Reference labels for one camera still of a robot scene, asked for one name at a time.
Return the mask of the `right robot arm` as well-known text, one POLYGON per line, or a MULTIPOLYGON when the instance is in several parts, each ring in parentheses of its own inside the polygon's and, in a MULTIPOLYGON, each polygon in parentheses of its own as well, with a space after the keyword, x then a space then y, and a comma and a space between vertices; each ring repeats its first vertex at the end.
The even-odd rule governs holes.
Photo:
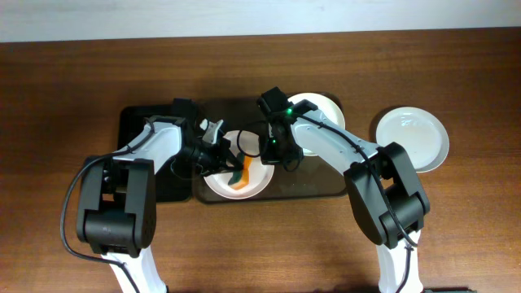
POLYGON ((381 292, 423 292, 418 240, 430 202, 404 147, 367 142, 339 127, 307 99, 290 102, 274 87, 256 101, 267 130, 263 164, 298 168, 310 150, 343 176, 352 213, 377 248, 381 292))

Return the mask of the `white plate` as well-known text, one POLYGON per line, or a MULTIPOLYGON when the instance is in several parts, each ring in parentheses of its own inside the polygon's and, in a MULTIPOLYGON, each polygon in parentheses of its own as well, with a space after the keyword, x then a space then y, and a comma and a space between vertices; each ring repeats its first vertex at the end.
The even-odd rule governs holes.
MULTIPOLYGON (((335 124, 339 128, 345 129, 344 114, 340 107, 331 98, 328 98, 323 94, 300 93, 295 94, 288 99, 288 101, 293 103, 294 106, 303 100, 313 103, 317 106, 317 109, 322 112, 322 114, 318 118, 315 118, 315 120, 321 122, 326 118, 328 123, 335 124)), ((295 130, 298 132, 296 140, 298 140, 298 145, 303 149, 304 156, 317 156, 317 154, 306 148, 312 139, 309 136, 308 131, 311 131, 311 134, 316 133, 317 125, 308 120, 298 120, 293 124, 293 126, 295 126, 295 130)))
MULTIPOLYGON (((237 147, 238 130, 227 132, 223 138, 231 142, 230 150, 234 155, 239 154, 237 147)), ((242 150, 250 155, 260 152, 260 144, 258 135, 252 132, 243 131, 240 135, 239 145, 242 150)), ((259 157, 253 158, 249 168, 249 183, 240 190, 233 190, 228 186, 228 181, 232 177, 232 173, 219 173, 208 177, 204 180, 208 187, 222 198, 227 199, 247 199, 259 194, 270 183, 274 175, 273 165, 264 165, 259 157)))

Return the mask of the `green and orange sponge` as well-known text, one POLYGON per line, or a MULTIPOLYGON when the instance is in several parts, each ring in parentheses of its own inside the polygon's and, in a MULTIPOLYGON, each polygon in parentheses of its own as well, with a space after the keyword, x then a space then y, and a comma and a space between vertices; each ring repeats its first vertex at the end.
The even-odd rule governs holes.
POLYGON ((239 153, 238 160, 243 163, 243 169, 232 172, 232 177, 228 181, 228 186, 233 190, 240 190, 249 183, 249 168, 252 163, 252 157, 239 153))

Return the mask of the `pale green plate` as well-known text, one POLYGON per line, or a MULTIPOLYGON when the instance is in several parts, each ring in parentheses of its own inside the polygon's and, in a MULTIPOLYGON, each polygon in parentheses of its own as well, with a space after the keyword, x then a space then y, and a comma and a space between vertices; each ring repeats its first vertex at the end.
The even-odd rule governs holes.
POLYGON ((430 112, 417 107, 398 107, 383 115, 375 130, 376 142, 396 142, 405 148, 417 173, 440 167, 449 154, 449 135, 430 112))

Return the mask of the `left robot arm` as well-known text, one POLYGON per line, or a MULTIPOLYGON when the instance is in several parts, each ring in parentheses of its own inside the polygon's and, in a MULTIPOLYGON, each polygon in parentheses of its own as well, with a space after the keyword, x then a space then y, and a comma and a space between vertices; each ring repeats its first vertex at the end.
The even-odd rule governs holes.
POLYGON ((189 99, 129 107, 120 118, 120 150, 91 156, 79 177, 77 237, 94 261, 113 269, 123 292, 166 292, 151 250, 156 228, 156 177, 178 160, 201 175, 243 167, 224 137, 226 123, 201 116, 189 99))

